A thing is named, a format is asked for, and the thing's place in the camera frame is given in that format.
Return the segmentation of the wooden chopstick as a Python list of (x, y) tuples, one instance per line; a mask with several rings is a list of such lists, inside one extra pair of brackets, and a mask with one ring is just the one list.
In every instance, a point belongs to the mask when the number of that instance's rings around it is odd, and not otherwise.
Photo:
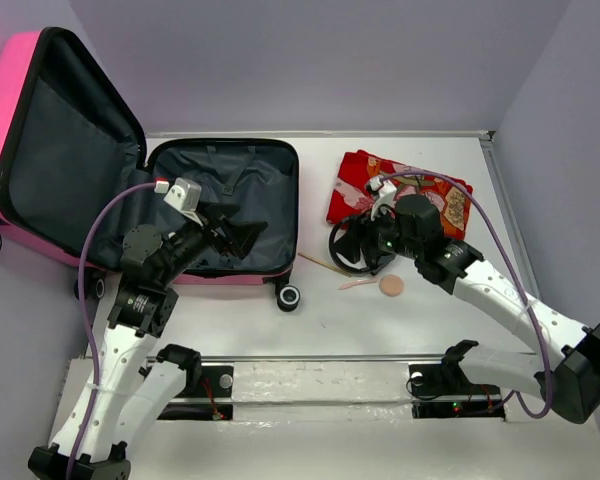
[(351, 273), (348, 273), (348, 272), (344, 271), (343, 269), (341, 269), (341, 268), (339, 268), (339, 267), (337, 267), (337, 266), (335, 266), (335, 265), (332, 265), (332, 264), (330, 264), (330, 263), (327, 263), (326, 261), (323, 261), (323, 260), (317, 259), (317, 258), (315, 258), (315, 257), (313, 257), (313, 256), (310, 256), (310, 255), (308, 255), (308, 254), (305, 254), (305, 253), (302, 253), (302, 252), (298, 252), (298, 253), (297, 253), (297, 255), (298, 255), (299, 257), (301, 257), (301, 258), (305, 259), (305, 260), (308, 260), (308, 261), (310, 261), (310, 262), (312, 262), (312, 263), (314, 263), (314, 264), (316, 264), (316, 265), (319, 265), (319, 266), (321, 266), (321, 267), (324, 267), (324, 268), (326, 268), (326, 269), (328, 269), (328, 270), (330, 270), (330, 271), (333, 271), (333, 272), (335, 272), (335, 273), (338, 273), (338, 274), (340, 274), (340, 275), (343, 275), (343, 276), (345, 276), (345, 277), (347, 277), (347, 278), (351, 278), (351, 277), (352, 277), (352, 274), (351, 274)]

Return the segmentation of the red patterned cloth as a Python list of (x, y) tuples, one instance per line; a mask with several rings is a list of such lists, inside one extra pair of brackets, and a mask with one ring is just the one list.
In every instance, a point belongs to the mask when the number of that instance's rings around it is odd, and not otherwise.
[[(326, 222), (333, 225), (345, 217), (370, 210), (373, 198), (366, 184), (371, 178), (411, 170), (411, 166), (364, 150), (347, 152), (336, 176)], [(471, 202), (458, 188), (431, 175), (395, 177), (392, 183), (396, 186), (395, 199), (416, 193), (426, 196), (439, 210), (444, 232), (452, 238), (464, 239)]]

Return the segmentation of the round pink powder puff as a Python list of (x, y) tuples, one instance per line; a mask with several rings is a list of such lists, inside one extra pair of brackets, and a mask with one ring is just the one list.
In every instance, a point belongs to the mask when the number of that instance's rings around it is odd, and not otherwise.
[(378, 283), (380, 291), (388, 297), (396, 297), (404, 291), (404, 281), (401, 277), (388, 274), (383, 276)]

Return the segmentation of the pink hard-shell suitcase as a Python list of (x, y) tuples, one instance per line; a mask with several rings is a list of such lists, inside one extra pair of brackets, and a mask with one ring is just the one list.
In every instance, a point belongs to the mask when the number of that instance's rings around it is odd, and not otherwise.
[(149, 148), (142, 126), (72, 31), (13, 35), (0, 54), (0, 232), (68, 265), (85, 264), (76, 294), (99, 298), (117, 271), (124, 235), (139, 224), (164, 234), (184, 218), (146, 189), (196, 182), (203, 202), (234, 205), (264, 231), (243, 259), (207, 251), (183, 284), (270, 283), (295, 310), (289, 277), (299, 223), (299, 157), (267, 138), (181, 138)]

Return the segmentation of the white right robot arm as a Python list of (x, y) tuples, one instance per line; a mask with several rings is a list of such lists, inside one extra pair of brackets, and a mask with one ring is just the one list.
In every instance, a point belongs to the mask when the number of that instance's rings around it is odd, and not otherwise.
[(530, 348), (502, 352), (475, 340), (450, 347), (440, 379), (450, 391), (472, 384), (508, 388), (544, 400), (555, 414), (583, 424), (600, 406), (600, 324), (568, 318), (528, 294), (464, 241), (447, 236), (423, 195), (345, 218), (330, 232), (329, 253), (342, 267), (364, 262), (373, 273), (397, 256), (413, 260), (429, 283), (499, 323)]

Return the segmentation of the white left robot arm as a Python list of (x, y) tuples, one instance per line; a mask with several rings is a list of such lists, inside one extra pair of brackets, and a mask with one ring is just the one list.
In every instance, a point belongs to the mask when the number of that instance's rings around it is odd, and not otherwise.
[(177, 395), (201, 383), (201, 355), (168, 345), (146, 375), (147, 355), (178, 300), (172, 282), (205, 250), (244, 258), (264, 222), (234, 222), (236, 205), (206, 204), (203, 220), (187, 221), (170, 237), (153, 225), (123, 240), (121, 278), (94, 369), (70, 417), (48, 446), (33, 450), (29, 469), (39, 479), (126, 479), (130, 449)]

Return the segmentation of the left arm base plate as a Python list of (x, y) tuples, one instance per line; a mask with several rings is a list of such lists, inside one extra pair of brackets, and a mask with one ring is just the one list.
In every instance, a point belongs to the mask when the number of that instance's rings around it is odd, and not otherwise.
[(197, 383), (187, 380), (158, 416), (161, 421), (231, 421), (234, 367), (229, 364), (204, 364)]

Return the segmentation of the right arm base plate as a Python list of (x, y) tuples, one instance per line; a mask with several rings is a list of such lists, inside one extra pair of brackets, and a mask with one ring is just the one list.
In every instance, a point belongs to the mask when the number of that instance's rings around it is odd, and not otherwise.
[(405, 387), (416, 420), (506, 418), (499, 387), (472, 384), (461, 374), (447, 376), (442, 364), (411, 366)]

